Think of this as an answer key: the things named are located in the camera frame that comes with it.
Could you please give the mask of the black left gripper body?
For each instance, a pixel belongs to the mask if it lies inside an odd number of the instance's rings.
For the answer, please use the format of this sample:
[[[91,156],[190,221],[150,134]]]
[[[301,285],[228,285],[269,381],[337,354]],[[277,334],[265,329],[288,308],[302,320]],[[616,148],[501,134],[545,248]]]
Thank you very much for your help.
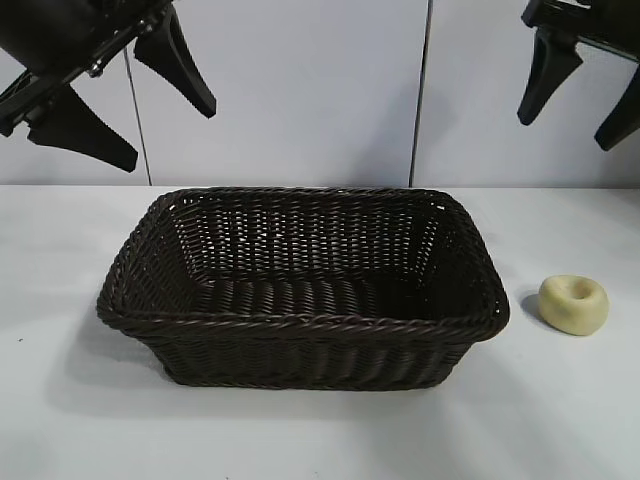
[[[1,49],[25,71],[1,93],[1,134],[80,75],[100,75],[155,22],[163,1],[3,1]]]

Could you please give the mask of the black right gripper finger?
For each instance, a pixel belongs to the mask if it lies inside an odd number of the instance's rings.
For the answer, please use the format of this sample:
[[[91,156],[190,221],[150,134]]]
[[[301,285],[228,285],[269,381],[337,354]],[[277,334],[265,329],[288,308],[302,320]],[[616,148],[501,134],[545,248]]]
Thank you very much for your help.
[[[609,151],[639,129],[639,85],[630,84],[595,134],[596,143]]]
[[[529,78],[517,110],[523,125],[535,121],[554,92],[583,63],[577,43],[576,37],[559,30],[536,29]]]

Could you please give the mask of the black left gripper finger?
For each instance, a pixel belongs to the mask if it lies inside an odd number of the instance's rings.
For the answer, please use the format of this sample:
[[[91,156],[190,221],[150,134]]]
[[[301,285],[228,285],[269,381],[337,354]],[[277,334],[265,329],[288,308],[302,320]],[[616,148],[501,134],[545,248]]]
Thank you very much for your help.
[[[27,114],[27,138],[39,146],[80,153],[120,170],[135,170],[138,152],[106,125],[69,85]]]
[[[217,100],[193,60],[174,7],[163,7],[153,17],[135,43],[134,57],[171,84],[203,116],[216,114]]]

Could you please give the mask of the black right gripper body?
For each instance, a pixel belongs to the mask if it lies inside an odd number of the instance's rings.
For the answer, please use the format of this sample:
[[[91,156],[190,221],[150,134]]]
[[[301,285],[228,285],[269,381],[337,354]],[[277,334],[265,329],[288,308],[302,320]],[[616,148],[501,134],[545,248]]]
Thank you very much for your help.
[[[528,27],[559,30],[620,50],[639,49],[639,2],[529,1],[522,14]]]

